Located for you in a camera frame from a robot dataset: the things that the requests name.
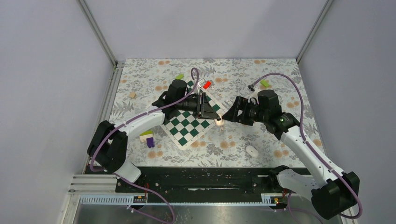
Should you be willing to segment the beige earbud charging case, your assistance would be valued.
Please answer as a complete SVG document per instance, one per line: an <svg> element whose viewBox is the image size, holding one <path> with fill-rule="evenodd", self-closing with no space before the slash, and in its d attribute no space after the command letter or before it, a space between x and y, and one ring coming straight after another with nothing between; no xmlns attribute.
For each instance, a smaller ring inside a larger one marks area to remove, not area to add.
<svg viewBox="0 0 396 224"><path fill-rule="evenodd" d="M216 126L223 126L224 125L224 121L221 117L214 119L214 123Z"/></svg>

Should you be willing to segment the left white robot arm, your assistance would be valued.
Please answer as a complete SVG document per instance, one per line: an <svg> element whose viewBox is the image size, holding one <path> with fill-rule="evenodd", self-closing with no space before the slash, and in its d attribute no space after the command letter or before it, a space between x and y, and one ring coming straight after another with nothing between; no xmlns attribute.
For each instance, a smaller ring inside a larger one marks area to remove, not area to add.
<svg viewBox="0 0 396 224"><path fill-rule="evenodd" d="M141 191L145 180L140 176L141 171L126 159L128 143L144 131L170 121L179 111L191 112L195 120L219 121L221 118L209 104L206 93L188 92L185 81L173 80L148 111L120 124L107 120L100 122L87 154L101 166L102 171L127 180L132 191Z"/></svg>

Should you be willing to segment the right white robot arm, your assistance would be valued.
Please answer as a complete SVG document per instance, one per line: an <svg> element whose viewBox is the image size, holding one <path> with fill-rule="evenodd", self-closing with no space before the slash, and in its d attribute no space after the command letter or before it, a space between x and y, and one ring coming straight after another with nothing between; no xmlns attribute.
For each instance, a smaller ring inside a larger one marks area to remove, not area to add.
<svg viewBox="0 0 396 224"><path fill-rule="evenodd" d="M354 172L345 173L316 148L298 120L282 111L278 95L273 90L258 92L254 102L237 97L222 118L249 126L255 122L263 123L268 132L294 152L312 175L310 179L286 166L279 166L268 179L270 190L280 192L289 189L296 192L310 200L324 219L330 219L358 204L358 176Z"/></svg>

